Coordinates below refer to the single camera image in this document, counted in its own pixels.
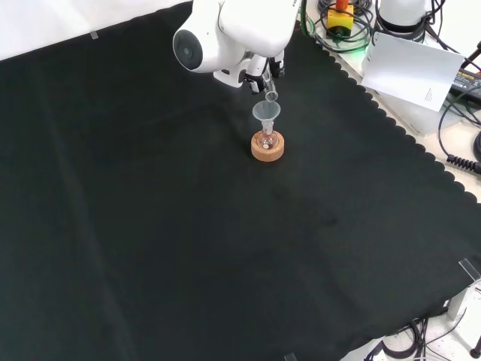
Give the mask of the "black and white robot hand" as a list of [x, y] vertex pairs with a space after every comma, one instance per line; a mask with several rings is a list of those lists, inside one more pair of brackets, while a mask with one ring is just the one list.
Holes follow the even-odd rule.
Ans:
[[234, 88], [240, 88], [244, 83], [248, 83], [253, 94], [264, 93], [269, 102], [274, 102], [278, 98], [274, 80], [282, 77], [284, 73], [284, 50], [282, 50], [276, 56], [268, 58], [247, 52], [233, 68], [215, 71], [213, 76]]

